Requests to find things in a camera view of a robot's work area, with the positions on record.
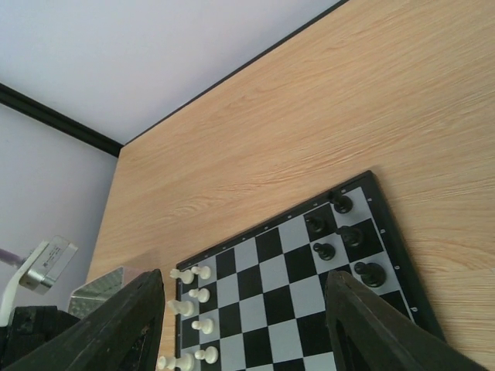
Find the black grey chessboard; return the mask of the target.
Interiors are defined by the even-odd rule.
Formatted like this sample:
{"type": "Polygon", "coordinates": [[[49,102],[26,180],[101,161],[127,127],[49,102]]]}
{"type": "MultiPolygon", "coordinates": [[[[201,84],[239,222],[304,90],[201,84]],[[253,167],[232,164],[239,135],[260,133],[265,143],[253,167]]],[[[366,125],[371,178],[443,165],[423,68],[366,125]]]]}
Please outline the black grey chessboard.
{"type": "MultiPolygon", "coordinates": [[[[361,187],[377,222],[390,264],[388,284],[376,294],[431,334],[443,332],[411,262],[398,225],[373,172],[336,187],[361,187]]],[[[326,328],[326,277],[316,273],[304,215],[329,201],[325,191],[276,217],[177,264],[211,264],[216,273],[220,334],[196,350],[214,347],[218,360],[197,370],[332,370],[326,328]]]]}

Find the white rook chess piece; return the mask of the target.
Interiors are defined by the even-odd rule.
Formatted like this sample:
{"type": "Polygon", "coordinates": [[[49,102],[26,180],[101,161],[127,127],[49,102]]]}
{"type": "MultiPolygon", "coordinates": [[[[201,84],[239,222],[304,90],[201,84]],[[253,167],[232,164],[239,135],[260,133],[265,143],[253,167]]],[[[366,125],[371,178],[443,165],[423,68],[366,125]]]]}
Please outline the white rook chess piece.
{"type": "Polygon", "coordinates": [[[190,269],[185,271],[172,269],[169,272],[169,276],[175,280],[181,280],[184,284],[191,284],[195,278],[195,274],[190,269]]]}

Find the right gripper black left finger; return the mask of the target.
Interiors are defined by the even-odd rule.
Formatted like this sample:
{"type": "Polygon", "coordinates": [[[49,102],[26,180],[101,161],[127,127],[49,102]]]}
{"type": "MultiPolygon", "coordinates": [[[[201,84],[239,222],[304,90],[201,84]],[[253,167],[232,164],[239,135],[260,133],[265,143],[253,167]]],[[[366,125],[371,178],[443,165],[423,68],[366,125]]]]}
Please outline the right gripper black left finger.
{"type": "Polygon", "coordinates": [[[3,348],[5,370],[154,370],[162,335],[162,272],[146,271],[49,341],[3,348]]]}

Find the row of black chess pieces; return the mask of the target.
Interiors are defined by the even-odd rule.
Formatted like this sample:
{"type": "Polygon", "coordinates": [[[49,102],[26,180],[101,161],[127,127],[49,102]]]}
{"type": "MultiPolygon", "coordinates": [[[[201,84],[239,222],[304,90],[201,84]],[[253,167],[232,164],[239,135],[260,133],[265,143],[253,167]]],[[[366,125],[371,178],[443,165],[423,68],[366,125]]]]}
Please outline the row of black chess pieces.
{"type": "Polygon", "coordinates": [[[382,273],[388,284],[390,261],[364,191],[350,190],[342,199],[352,202],[345,213],[327,201],[303,217],[316,273],[324,279],[329,271],[347,271],[361,282],[370,281],[372,273],[382,273]]]}

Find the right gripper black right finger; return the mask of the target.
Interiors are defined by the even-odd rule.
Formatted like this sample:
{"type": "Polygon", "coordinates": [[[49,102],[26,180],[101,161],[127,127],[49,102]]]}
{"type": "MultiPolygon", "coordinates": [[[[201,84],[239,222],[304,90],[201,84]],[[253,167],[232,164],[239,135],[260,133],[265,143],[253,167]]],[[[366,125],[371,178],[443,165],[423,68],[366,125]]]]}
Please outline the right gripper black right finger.
{"type": "Polygon", "coordinates": [[[338,370],[485,370],[345,271],[329,272],[325,298],[338,370]]]}

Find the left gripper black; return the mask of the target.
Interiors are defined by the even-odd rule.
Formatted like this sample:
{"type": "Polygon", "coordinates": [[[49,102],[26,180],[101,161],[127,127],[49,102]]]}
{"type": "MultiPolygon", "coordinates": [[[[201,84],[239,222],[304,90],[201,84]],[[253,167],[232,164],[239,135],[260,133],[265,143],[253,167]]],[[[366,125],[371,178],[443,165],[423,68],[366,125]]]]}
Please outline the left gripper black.
{"type": "Polygon", "coordinates": [[[16,307],[10,315],[7,325],[1,326],[1,347],[18,339],[37,339],[49,341],[80,319],[57,306],[16,307]]]}

